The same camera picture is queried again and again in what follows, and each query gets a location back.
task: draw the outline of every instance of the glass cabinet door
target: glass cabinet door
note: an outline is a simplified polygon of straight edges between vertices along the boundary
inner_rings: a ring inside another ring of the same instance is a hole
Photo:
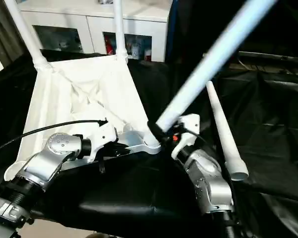
[[[38,25],[33,28],[44,49],[83,53],[77,29]]]
[[[106,53],[113,55],[116,53],[116,34],[103,32]],[[152,37],[125,34],[125,44],[129,59],[151,61]]]

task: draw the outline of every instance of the white plastic tube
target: white plastic tube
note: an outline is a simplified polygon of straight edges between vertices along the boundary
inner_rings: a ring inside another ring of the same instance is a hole
[[[47,60],[43,57],[39,46],[35,43],[31,33],[21,15],[21,12],[18,9],[18,6],[15,0],[4,0],[5,4],[13,18],[14,23],[16,24],[23,41],[25,42],[26,47],[28,48],[36,69],[50,67]]]
[[[225,157],[225,166],[233,181],[244,180],[248,178],[248,170],[239,155],[212,81],[207,82],[207,90]]]
[[[125,45],[125,34],[123,24],[122,0],[114,0],[115,26],[116,26],[116,56],[125,59],[128,63],[128,54]]]
[[[248,0],[156,122],[167,132],[277,0]]]

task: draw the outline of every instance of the white cabinet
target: white cabinet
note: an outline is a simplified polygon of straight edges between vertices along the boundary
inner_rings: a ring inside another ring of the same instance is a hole
[[[89,16],[87,21],[95,52],[106,54],[104,33],[115,32],[115,20],[108,17]],[[167,34],[166,22],[124,19],[124,32],[128,35],[151,37],[151,60],[164,61]]]
[[[150,52],[152,61],[164,61],[171,3],[122,0],[130,54],[128,39],[134,38],[133,44],[141,48],[140,59],[144,52]],[[110,34],[115,32],[112,4],[99,4],[98,0],[26,0],[18,6],[41,49],[106,54],[104,36],[114,37]]]

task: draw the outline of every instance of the white plastic bracket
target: white plastic bracket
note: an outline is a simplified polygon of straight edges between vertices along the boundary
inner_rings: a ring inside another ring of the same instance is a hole
[[[183,123],[183,127],[185,129],[190,130],[196,134],[200,134],[200,116],[198,114],[189,114],[186,116],[182,116],[179,118],[178,122]],[[195,135],[188,132],[183,133],[178,145],[172,151],[171,157],[173,159],[176,159],[180,150],[182,150],[186,145],[193,145],[196,138],[197,137]]]

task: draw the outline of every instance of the light blue tube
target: light blue tube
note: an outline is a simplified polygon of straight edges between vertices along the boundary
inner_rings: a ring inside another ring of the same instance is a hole
[[[244,4],[156,122],[164,132],[184,113],[276,2],[248,0]]]

